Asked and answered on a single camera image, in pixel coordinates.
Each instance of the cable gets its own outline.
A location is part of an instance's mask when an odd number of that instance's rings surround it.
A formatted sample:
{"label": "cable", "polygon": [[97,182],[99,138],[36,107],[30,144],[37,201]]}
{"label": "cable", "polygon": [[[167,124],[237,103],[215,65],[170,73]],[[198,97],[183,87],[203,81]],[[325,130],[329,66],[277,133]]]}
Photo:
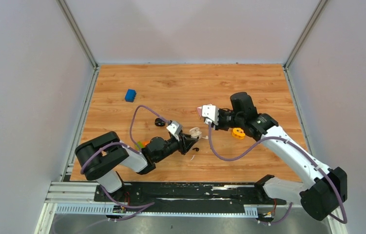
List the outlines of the cable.
{"label": "cable", "polygon": [[212,152],[214,153],[214,155],[216,155],[219,159],[226,161],[226,162],[231,162],[231,161],[236,161],[239,160],[241,158],[243,158],[246,154],[248,154],[254,147],[256,147],[258,144],[262,143],[263,141],[265,141],[266,138],[258,140],[256,143],[254,143],[252,146],[250,146],[250,148],[248,148],[244,153],[242,153],[241,155],[234,157],[234,158],[225,158],[221,155],[219,155],[216,150],[214,149],[213,146],[213,142],[212,142],[212,126],[209,124],[209,144],[210,144],[210,148],[212,149]]}
{"label": "cable", "polygon": [[55,231],[55,224],[60,221],[63,217],[60,217],[60,214],[55,214],[54,216],[54,220],[52,221],[52,224],[51,224],[51,231],[52,231],[52,234],[57,234],[57,232]]}
{"label": "cable", "polygon": [[100,223],[103,223],[103,222],[108,222],[108,221],[109,221],[109,219],[106,219],[106,218],[105,218],[105,219],[103,219],[103,220],[100,220],[100,221],[94,222],[94,223],[92,223],[92,224],[90,224],[90,225],[86,226],[85,228],[81,229],[80,231],[76,232],[75,234],[80,234],[81,232],[83,232],[83,231],[87,230],[88,228],[90,228],[90,227],[92,227],[92,226],[94,226],[94,225],[97,225],[97,224],[100,224]]}
{"label": "cable", "polygon": [[144,207],[143,209],[141,209],[141,210],[139,210],[139,211],[137,211],[134,214],[131,214],[129,216],[125,216],[125,217],[122,217],[122,218],[112,218],[111,220],[116,222],[116,221],[124,221],[124,220],[130,219],[130,218],[134,218],[137,214],[143,212],[147,208],[149,208],[149,206]]}
{"label": "cable", "polygon": [[274,201],[273,210],[269,211],[268,213],[273,213],[273,215],[276,215],[276,206],[277,206],[276,199],[273,199],[273,201]]}
{"label": "cable", "polygon": [[141,151],[141,148],[140,146],[137,144],[137,142],[134,140],[133,138],[133,134],[132,134],[132,131],[133,131],[133,125],[134,125],[134,120],[135,120],[135,116],[137,115],[137,111],[140,109],[140,108],[145,108],[147,110],[149,110],[151,113],[153,113],[155,116],[159,117],[162,121],[166,122],[168,125],[171,123],[171,121],[169,120],[166,120],[163,116],[159,115],[157,112],[153,111],[150,107],[148,106],[145,106],[145,105],[139,105],[137,106],[137,108],[135,109],[134,111],[134,115],[133,115],[133,119],[131,119],[131,125],[130,125],[130,139],[131,141],[134,143],[134,145],[136,145],[138,147],[138,150]]}
{"label": "cable", "polygon": [[279,219],[275,222],[263,222],[263,221],[258,220],[257,223],[263,223],[263,224],[271,226],[271,225],[275,225],[275,224],[279,224],[279,223],[283,222],[286,219],[286,217],[288,217],[288,215],[290,214],[290,212],[292,210],[292,205],[293,205],[293,202],[291,202],[289,204],[288,210],[286,211],[285,215],[281,219]]}
{"label": "cable", "polygon": [[125,204],[121,204],[119,203],[118,201],[114,200],[114,198],[107,192],[107,190],[101,185],[101,188],[102,190],[104,191],[105,195],[115,204],[117,204],[118,206],[122,206],[122,207],[125,207],[125,208],[128,208],[128,209],[139,209],[139,208],[145,208],[145,207],[148,207],[148,206],[152,206],[154,205],[154,202],[152,203],[149,203],[149,204],[145,204],[145,205],[142,205],[142,206],[129,206],[129,205],[125,205]]}
{"label": "cable", "polygon": [[[298,145],[288,141],[287,139],[278,137],[278,136],[268,136],[265,137],[263,139],[258,140],[256,143],[254,143],[252,146],[250,146],[250,148],[248,148],[244,153],[242,153],[241,155],[234,157],[234,158],[224,158],[222,156],[220,156],[216,150],[213,147],[213,143],[212,143],[212,126],[211,124],[209,124],[209,144],[210,144],[210,148],[212,149],[213,153],[221,160],[224,161],[235,161],[238,160],[240,158],[242,158],[243,156],[245,156],[248,152],[250,152],[250,150],[252,150],[254,147],[256,147],[258,144],[262,143],[265,140],[281,140],[283,141],[285,144],[289,144],[290,146],[292,146],[293,148],[295,148],[297,151],[299,151],[315,168],[318,167],[318,164],[304,151],[302,150]],[[344,203],[341,199],[341,196],[339,195],[338,189],[336,188],[335,184],[333,184],[332,180],[329,178],[329,176],[321,169],[319,168],[318,171],[324,176],[324,178],[328,181],[329,185],[331,186],[333,192],[335,193],[336,199],[338,200],[339,203],[339,207],[341,208],[341,212],[342,212],[342,217],[343,220],[336,217],[333,214],[329,214],[332,218],[336,219],[338,222],[346,224],[348,223],[348,219],[347,219],[347,213],[345,211],[344,208]]]}
{"label": "cable", "polygon": [[133,151],[134,153],[136,154],[140,154],[141,152],[131,148],[131,146],[123,143],[123,142],[111,142],[107,145],[104,145],[103,147],[101,147],[99,150],[97,150],[85,163],[84,165],[82,165],[82,168],[81,168],[81,175],[84,174],[84,171],[85,171],[85,168],[87,168],[87,166],[91,163],[91,161],[97,156],[99,155],[102,151],[106,150],[107,148],[111,147],[111,146],[115,146],[115,145],[121,145],[121,146],[124,146],[124,147],[127,147],[129,150]]}

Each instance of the blue block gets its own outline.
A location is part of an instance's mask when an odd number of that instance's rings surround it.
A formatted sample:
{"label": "blue block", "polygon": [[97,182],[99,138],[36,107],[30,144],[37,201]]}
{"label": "blue block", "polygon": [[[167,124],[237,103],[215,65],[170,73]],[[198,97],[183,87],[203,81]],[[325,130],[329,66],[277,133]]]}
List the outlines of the blue block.
{"label": "blue block", "polygon": [[125,95],[125,101],[133,102],[136,95],[137,95],[137,92],[134,89],[129,89],[127,91],[127,94]]}

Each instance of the metal floor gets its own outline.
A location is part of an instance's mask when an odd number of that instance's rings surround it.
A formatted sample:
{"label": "metal floor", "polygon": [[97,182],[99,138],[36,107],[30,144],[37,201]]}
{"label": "metal floor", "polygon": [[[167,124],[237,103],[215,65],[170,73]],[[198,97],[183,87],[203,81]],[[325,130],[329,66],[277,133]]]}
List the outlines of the metal floor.
{"label": "metal floor", "polygon": [[[281,218],[286,208],[276,209]],[[216,217],[155,217],[140,216],[118,223],[102,222],[88,229],[90,224],[107,220],[104,215],[59,214],[54,217],[54,230],[50,234],[331,234],[327,219],[319,222],[302,208],[293,208],[289,217],[270,227],[257,224],[251,218]]]}

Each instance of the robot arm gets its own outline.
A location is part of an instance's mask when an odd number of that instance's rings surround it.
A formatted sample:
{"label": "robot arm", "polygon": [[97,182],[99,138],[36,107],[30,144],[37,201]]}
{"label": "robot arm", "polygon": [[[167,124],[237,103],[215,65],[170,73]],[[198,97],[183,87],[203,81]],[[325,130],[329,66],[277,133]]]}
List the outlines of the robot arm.
{"label": "robot arm", "polygon": [[301,204],[313,218],[323,220],[339,206],[339,202],[328,181],[320,173],[321,169],[332,180],[342,201],[347,199],[345,171],[339,167],[331,169],[318,161],[293,141],[271,116],[258,114],[251,97],[246,92],[232,95],[231,104],[233,110],[204,105],[202,107],[204,122],[215,130],[241,128],[247,136],[262,142],[277,154],[302,180],[302,183],[298,183],[267,175],[256,183],[256,187],[261,188],[265,195]]}
{"label": "robot arm", "polygon": [[115,166],[123,165],[144,175],[154,170],[156,163],[176,151],[185,155],[201,138],[201,132],[197,129],[191,129],[191,134],[183,133],[182,126],[176,121],[172,121],[167,130],[170,139],[154,137],[141,152],[123,143],[115,132],[108,132],[87,141],[75,149],[83,168],[81,173],[85,174],[89,181],[96,180],[112,194],[124,186],[118,173],[113,170]]}

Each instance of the orange object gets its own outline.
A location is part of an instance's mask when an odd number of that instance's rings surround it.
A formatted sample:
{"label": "orange object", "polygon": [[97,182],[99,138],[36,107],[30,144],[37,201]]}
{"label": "orange object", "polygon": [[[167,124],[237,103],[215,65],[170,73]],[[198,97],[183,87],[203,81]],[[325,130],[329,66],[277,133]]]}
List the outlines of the orange object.
{"label": "orange object", "polygon": [[233,128],[231,135],[237,139],[244,139],[246,136],[245,132],[241,128]]}

